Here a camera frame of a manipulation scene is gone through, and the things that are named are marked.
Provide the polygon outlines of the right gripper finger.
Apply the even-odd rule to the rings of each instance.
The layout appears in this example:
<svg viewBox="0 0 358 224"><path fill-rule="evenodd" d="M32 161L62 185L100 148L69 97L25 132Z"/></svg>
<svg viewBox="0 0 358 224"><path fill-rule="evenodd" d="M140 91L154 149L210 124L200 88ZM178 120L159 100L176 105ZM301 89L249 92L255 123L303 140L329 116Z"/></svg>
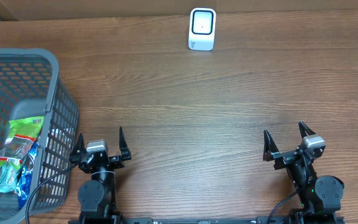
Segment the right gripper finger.
<svg viewBox="0 0 358 224"><path fill-rule="evenodd" d="M272 161L280 151L267 129L264 130L264 161Z"/></svg>
<svg viewBox="0 0 358 224"><path fill-rule="evenodd" d="M302 138L305 138L307 136L315 135L316 133L312 131L303 121L300 121L298 123L298 127L300 129L300 134Z"/></svg>

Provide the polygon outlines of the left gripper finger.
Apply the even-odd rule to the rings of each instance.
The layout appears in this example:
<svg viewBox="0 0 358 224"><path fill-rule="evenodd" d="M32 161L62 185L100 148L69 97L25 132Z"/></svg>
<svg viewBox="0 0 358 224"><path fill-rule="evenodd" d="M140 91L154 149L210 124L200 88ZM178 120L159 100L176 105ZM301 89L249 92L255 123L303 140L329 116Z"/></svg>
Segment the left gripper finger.
<svg viewBox="0 0 358 224"><path fill-rule="evenodd" d="M132 154L126 143L122 127L119 128L119 150L121 152L120 161L129 161L132 159Z"/></svg>
<svg viewBox="0 0 358 224"><path fill-rule="evenodd" d="M81 162L82 155L85 153L85 141L83 139L83 134L80 133L78 140L70 153L70 162L72 164L78 164Z"/></svg>

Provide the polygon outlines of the green snack bag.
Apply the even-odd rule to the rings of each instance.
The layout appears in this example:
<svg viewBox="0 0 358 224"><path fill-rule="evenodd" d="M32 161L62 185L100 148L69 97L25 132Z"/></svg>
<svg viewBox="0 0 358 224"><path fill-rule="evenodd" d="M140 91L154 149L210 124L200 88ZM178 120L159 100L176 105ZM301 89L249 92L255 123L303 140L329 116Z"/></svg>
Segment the green snack bag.
<svg viewBox="0 0 358 224"><path fill-rule="evenodd" d="M33 116L9 121L9 133L0 150L0 167L12 165L19 170L25 156L38 138L44 123L43 116Z"/></svg>

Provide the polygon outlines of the blue Oreo cookie pack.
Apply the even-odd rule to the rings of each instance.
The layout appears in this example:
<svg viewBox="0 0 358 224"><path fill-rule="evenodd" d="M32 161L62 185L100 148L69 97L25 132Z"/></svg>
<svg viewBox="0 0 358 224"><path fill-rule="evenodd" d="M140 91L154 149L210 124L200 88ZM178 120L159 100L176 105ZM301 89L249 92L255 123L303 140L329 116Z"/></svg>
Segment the blue Oreo cookie pack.
<svg viewBox="0 0 358 224"><path fill-rule="evenodd" d="M24 207L30 196L30 185L32 182L32 173L38 146L38 142L33 143L31 149L25 157L21 172L19 173L19 179L15 189L15 193L17 194L18 209L22 209Z"/></svg>

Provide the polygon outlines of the teal snack wrapper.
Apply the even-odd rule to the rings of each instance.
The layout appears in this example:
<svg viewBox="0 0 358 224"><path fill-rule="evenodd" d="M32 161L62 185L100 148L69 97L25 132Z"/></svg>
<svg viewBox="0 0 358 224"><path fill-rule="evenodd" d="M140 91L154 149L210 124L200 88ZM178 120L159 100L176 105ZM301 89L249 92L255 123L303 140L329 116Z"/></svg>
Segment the teal snack wrapper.
<svg viewBox="0 0 358 224"><path fill-rule="evenodd" d="M20 173L21 168L16 167L11 163L5 163L2 166L0 175L0 194L14 192L16 190Z"/></svg>

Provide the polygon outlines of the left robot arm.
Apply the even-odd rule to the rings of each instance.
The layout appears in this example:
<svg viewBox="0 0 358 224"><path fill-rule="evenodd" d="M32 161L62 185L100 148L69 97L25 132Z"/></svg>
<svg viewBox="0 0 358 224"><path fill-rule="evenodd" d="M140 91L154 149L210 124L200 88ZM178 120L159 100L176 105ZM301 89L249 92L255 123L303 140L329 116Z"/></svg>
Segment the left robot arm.
<svg viewBox="0 0 358 224"><path fill-rule="evenodd" d="M108 146L103 139L85 143L83 135L78 136L75 147L70 153L70 162L91 179L81 185L78 200L81 212L76 220L69 224L120 224L124 217L117 209L116 169L124 167L124 162L132 159L131 152L124 138L122 128L119 129L120 155L110 156Z"/></svg>

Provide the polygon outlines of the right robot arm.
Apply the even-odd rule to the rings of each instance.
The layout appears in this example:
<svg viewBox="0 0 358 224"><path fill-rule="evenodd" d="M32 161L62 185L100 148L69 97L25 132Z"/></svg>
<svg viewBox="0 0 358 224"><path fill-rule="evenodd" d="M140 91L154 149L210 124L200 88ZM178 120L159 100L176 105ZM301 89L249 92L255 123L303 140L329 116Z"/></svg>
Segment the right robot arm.
<svg viewBox="0 0 358 224"><path fill-rule="evenodd" d="M274 169L286 169L295 191L279 202L267 217L258 223L344 223L337 217L341 209L344 182L331 175L317 176L313 162L321 157L325 140L312 131L303 121L298 123L301 143L296 149L280 152L268 130L264 130L264 161L273 161ZM301 208L291 209L287 216L276 216L276 211L292 197L298 196Z"/></svg>

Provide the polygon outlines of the white barcode scanner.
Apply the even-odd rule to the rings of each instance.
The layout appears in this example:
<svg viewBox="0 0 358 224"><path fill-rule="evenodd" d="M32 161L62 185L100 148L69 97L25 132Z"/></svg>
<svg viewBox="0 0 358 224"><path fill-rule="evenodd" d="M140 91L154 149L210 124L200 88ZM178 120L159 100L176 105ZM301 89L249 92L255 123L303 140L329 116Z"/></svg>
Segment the white barcode scanner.
<svg viewBox="0 0 358 224"><path fill-rule="evenodd" d="M212 51L216 30L214 9L196 7L190 12L188 48L198 51Z"/></svg>

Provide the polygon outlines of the grey plastic basket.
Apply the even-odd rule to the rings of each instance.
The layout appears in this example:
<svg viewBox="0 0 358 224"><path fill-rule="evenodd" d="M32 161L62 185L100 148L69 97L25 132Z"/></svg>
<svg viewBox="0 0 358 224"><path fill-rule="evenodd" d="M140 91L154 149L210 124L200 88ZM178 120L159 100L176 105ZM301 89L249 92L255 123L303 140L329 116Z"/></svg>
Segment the grey plastic basket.
<svg viewBox="0 0 358 224"><path fill-rule="evenodd" d="M59 78L57 58L44 49L0 49L0 149L9 132L9 121L43 116L40 146L35 158L31 188L50 176L31 201L30 214L50 212L67 197L69 156L77 137L79 109ZM17 195L0 194L0 223L20 223Z"/></svg>

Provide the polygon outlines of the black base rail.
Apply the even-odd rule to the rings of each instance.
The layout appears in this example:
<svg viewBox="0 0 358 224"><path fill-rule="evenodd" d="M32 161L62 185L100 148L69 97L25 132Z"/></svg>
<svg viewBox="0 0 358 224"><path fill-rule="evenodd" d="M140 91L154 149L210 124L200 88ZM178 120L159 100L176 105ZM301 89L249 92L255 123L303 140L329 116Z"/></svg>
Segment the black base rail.
<svg viewBox="0 0 358 224"><path fill-rule="evenodd" d="M121 224L265 224L267 223L268 217L259 216L253 219L160 219L153 220L152 218L123 218L120 221ZM79 224L78 220L69 220L69 224ZM273 217L270 222L271 224L284 224L290 223L288 217L276 216ZM345 224L343 217L337 217L336 221L306 221L305 223L339 223Z"/></svg>

